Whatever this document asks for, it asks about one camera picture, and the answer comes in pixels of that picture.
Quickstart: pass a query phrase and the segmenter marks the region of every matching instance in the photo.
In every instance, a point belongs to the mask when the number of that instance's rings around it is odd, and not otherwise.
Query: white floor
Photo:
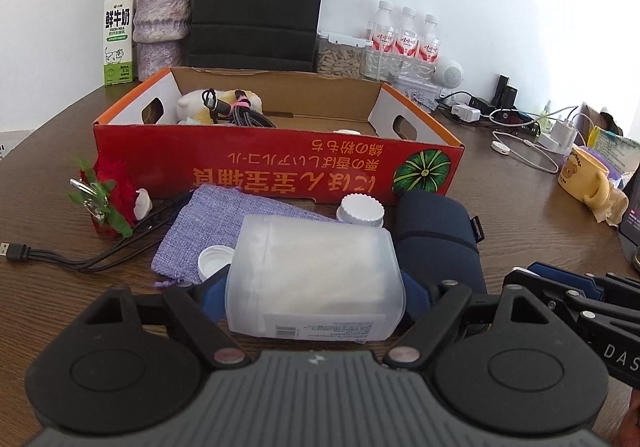
[[[31,133],[30,131],[0,133],[0,160]]]

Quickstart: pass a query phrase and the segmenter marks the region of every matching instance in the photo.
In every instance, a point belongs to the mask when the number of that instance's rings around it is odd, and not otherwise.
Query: white round speaker
[[[433,72],[431,80],[443,88],[457,88],[462,82],[462,66],[460,63],[448,57],[438,57],[436,59],[436,71]]]

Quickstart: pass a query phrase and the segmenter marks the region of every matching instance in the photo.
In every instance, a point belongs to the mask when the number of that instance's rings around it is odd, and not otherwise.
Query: red cardboard box
[[[255,92],[277,129],[177,125],[178,99],[201,88]],[[167,68],[101,114],[94,135],[154,198],[212,183],[332,204],[361,192],[393,205],[410,188],[446,193],[464,150],[386,84],[305,72]]]

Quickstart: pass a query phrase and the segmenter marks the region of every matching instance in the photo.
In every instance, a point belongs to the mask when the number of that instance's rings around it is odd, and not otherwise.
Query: plush toy
[[[186,122],[187,119],[195,120],[200,124],[213,124],[209,110],[205,107],[202,100],[202,94],[205,90],[195,90],[183,95],[178,100],[177,115],[180,122]],[[258,113],[262,113],[262,100],[253,92],[244,91],[251,104],[251,109]],[[236,103],[236,90],[218,91],[216,97],[225,103],[233,105]]]

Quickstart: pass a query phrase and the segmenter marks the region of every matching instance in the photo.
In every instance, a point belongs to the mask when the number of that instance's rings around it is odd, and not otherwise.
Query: gray ribbed panel
[[[214,373],[188,409],[153,429],[110,439],[72,437],[47,429],[29,445],[604,447],[607,444],[586,430],[556,440],[507,439],[483,432],[443,409],[420,375],[381,367],[368,351],[264,351],[260,360],[249,367]]]

